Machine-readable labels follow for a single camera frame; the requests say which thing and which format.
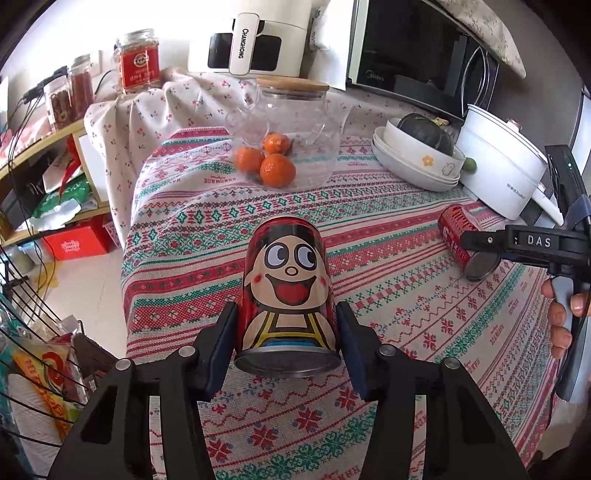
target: white bowl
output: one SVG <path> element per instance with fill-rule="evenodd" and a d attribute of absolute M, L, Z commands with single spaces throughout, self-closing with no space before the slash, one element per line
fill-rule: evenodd
<path fill-rule="evenodd" d="M 397 177 L 400 177 L 412 185 L 424 190 L 430 190 L 431 192 L 446 192 L 457 187 L 457 182 L 451 185 L 443 183 L 425 175 L 423 171 L 411 167 L 407 163 L 400 161 L 398 158 L 391 156 L 389 153 L 383 152 L 375 142 L 372 142 L 371 148 L 375 157 L 384 167 L 394 173 Z"/>
<path fill-rule="evenodd" d="M 399 121 L 399 118 L 391 118 L 384 131 L 384 141 L 392 150 L 400 153 L 408 163 L 426 168 L 437 177 L 459 176 L 466 157 L 457 147 L 453 147 L 452 157 L 445 155 L 400 130 L 397 127 Z"/>
<path fill-rule="evenodd" d="M 447 177 L 438 177 L 435 174 L 431 173 L 429 169 L 425 168 L 424 166 L 417 166 L 404 158 L 399 152 L 393 150 L 389 147 L 389 145 L 384 141 L 384 127 L 377 127 L 374 131 L 374 143 L 375 145 L 387 156 L 396 159 L 397 162 L 404 163 L 407 167 L 419 172 L 421 175 L 425 175 L 439 183 L 444 183 L 448 185 L 455 185 L 460 180 L 460 176 L 456 176 L 452 179 Z"/>

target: metal screw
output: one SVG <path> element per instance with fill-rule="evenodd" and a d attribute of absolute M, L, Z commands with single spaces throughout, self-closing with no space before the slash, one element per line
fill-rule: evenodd
<path fill-rule="evenodd" d="M 443 365 L 445 365 L 451 370 L 457 370 L 458 368 L 460 368 L 460 361 L 457 358 L 448 356 L 447 358 L 443 359 Z"/>
<path fill-rule="evenodd" d="M 389 343 L 385 343 L 379 348 L 379 353 L 383 356 L 394 356 L 396 355 L 396 347 Z"/>
<path fill-rule="evenodd" d="M 129 367 L 131 367 L 131 360 L 129 358 L 117 360 L 117 363 L 115 364 L 115 368 L 121 371 L 127 370 Z"/>
<path fill-rule="evenodd" d="M 182 346 L 179 350 L 178 350 L 178 354 L 180 356 L 191 356 L 195 353 L 195 348 L 192 345 L 185 345 Z"/>

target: human hand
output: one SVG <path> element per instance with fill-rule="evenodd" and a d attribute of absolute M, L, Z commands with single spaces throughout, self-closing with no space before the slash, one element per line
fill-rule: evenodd
<path fill-rule="evenodd" d="M 542 283 L 542 295 L 548 299 L 554 298 L 554 291 L 550 284 L 550 278 Z M 570 309 L 573 315 L 580 317 L 583 314 L 587 293 L 578 293 L 570 298 Z M 556 360 L 561 359 L 570 344 L 573 336 L 563 327 L 566 321 L 566 310 L 564 307 L 553 301 L 548 308 L 548 323 L 550 324 L 550 340 L 552 341 L 551 354 Z"/>

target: electrical outlet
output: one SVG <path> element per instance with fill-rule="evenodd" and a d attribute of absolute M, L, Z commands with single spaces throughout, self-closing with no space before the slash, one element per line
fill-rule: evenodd
<path fill-rule="evenodd" d="M 91 62 L 90 76 L 94 77 L 96 75 L 99 75 L 103 71 L 102 55 L 100 53 L 100 50 L 95 50 L 95 51 L 90 52 L 90 62 Z"/>

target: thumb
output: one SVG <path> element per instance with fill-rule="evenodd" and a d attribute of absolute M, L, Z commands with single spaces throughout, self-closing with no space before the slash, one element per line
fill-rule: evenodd
<path fill-rule="evenodd" d="M 585 308 L 586 302 L 587 293 L 577 293 L 576 295 L 573 295 L 570 298 L 570 309 L 573 311 L 573 314 L 577 317 L 581 317 L 583 315 L 583 309 Z"/>

